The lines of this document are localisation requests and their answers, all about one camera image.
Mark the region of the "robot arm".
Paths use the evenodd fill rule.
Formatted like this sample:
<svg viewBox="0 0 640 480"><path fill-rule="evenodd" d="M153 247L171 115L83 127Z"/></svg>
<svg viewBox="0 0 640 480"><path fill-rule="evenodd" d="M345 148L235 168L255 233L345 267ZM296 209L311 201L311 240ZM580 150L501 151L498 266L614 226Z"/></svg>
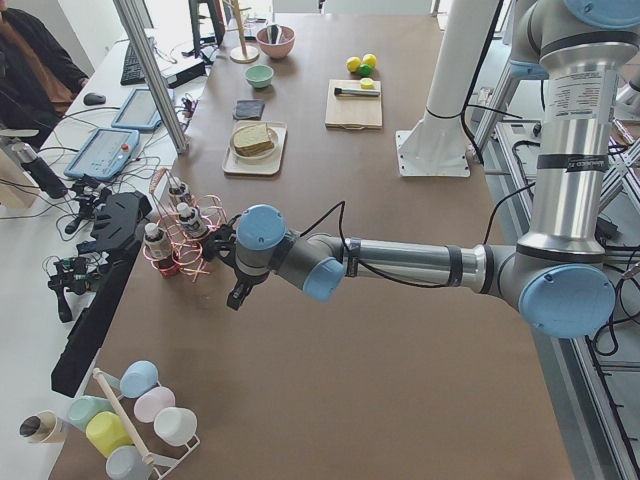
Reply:
<svg viewBox="0 0 640 480"><path fill-rule="evenodd" d="M319 301L346 277L466 287L503 299L535 329L586 336L613 314L616 293L595 237L620 68L639 50L635 1L523 1L515 10L508 70L548 81L528 231L515 246L471 249L298 232L269 205L234 217L207 256L232 267L227 303L278 275Z"/></svg>

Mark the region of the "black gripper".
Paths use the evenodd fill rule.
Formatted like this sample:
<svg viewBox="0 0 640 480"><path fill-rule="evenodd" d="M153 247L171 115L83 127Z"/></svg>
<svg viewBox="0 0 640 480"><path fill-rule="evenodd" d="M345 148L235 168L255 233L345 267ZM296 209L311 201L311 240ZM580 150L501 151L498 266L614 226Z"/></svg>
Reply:
<svg viewBox="0 0 640 480"><path fill-rule="evenodd" d="M253 287L263 283L268 278L269 271L259 275L250 275L235 267L234 274L236 283L227 296L226 305L233 310L238 310L251 293Z"/></svg>

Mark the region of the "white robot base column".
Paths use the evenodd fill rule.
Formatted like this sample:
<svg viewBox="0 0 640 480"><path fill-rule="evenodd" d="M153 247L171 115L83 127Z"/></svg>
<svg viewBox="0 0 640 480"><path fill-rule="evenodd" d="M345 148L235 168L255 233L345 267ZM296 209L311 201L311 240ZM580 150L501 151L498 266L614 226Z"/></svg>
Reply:
<svg viewBox="0 0 640 480"><path fill-rule="evenodd" d="M425 113L412 130L396 133L403 177L470 175L462 121L481 57L493 38L502 3L457 0L448 13Z"/></svg>

